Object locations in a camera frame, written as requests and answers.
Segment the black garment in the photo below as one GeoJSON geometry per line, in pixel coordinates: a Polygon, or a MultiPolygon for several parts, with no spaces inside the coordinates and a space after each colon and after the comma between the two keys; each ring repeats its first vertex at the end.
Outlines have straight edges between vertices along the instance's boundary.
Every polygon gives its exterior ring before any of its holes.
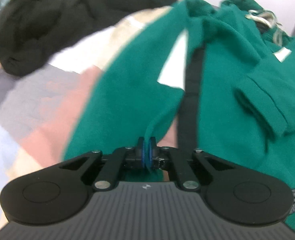
{"type": "Polygon", "coordinates": [[[263,23],[256,22],[255,24],[261,34],[266,33],[270,29],[267,25],[263,23]]]}
{"type": "Polygon", "coordinates": [[[185,72],[185,94],[178,111],[178,148],[192,152],[198,146],[199,98],[201,93],[202,65],[205,48],[194,51],[185,72]]]}
{"type": "Polygon", "coordinates": [[[176,0],[11,0],[0,12],[0,61],[24,76],[81,38],[136,11],[176,0]]]}

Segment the drawstring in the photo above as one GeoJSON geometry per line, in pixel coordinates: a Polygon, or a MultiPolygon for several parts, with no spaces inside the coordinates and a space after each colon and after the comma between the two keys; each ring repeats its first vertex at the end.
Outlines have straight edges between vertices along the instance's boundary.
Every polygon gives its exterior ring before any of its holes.
{"type": "Polygon", "coordinates": [[[262,23],[266,26],[268,26],[270,29],[277,27],[277,30],[275,31],[273,35],[273,43],[275,43],[278,46],[282,46],[283,40],[283,30],[280,28],[282,26],[277,21],[277,17],[275,14],[271,11],[257,11],[257,10],[249,10],[249,14],[246,14],[245,17],[250,20],[254,20],[255,22],[262,23]]]}

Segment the metal screw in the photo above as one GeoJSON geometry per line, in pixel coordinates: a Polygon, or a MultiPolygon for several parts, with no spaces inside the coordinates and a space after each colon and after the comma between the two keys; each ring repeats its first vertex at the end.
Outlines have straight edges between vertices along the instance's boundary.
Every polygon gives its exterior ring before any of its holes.
{"type": "Polygon", "coordinates": [[[188,181],[183,183],[183,187],[185,187],[187,189],[195,189],[198,186],[199,186],[199,184],[196,181],[193,181],[193,180],[188,180],[188,181]]]}
{"type": "Polygon", "coordinates": [[[107,189],[111,186],[111,184],[106,180],[97,181],[94,186],[98,189],[107,189]]]}
{"type": "Polygon", "coordinates": [[[196,149],[194,150],[194,152],[196,152],[196,153],[201,153],[201,152],[203,152],[203,150],[201,150],[201,149],[199,149],[199,148],[196,148],[196,149]]]}

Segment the green hoodie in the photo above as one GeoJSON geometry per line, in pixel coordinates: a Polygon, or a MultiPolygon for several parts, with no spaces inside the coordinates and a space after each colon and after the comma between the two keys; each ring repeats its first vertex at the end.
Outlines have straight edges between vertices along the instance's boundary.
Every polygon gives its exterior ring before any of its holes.
{"type": "MultiPolygon", "coordinates": [[[[250,9],[262,7],[254,0],[226,0],[218,11],[203,0],[175,3],[94,87],[65,159],[93,149],[111,153],[135,145],[139,136],[160,140],[166,134],[184,90],[158,78],[186,30],[187,64],[206,43],[198,146],[295,188],[295,37],[283,35],[288,50],[275,45],[276,28],[261,35],[245,18],[250,9]]],[[[286,223],[295,230],[295,213],[286,223]]]]}

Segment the beige fabric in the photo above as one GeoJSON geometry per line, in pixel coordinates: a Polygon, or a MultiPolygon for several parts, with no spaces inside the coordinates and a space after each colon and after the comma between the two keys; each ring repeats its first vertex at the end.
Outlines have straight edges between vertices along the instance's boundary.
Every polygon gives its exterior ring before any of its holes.
{"type": "Polygon", "coordinates": [[[151,23],[168,13],[170,6],[156,9],[146,9],[133,13],[115,25],[115,30],[108,44],[104,47],[95,65],[106,71],[120,51],[137,36],[148,23],[151,23]]]}
{"type": "Polygon", "coordinates": [[[20,176],[39,171],[43,169],[32,156],[30,156],[23,148],[20,148],[17,152],[17,157],[6,175],[9,176],[9,181],[14,180],[20,176]]]}

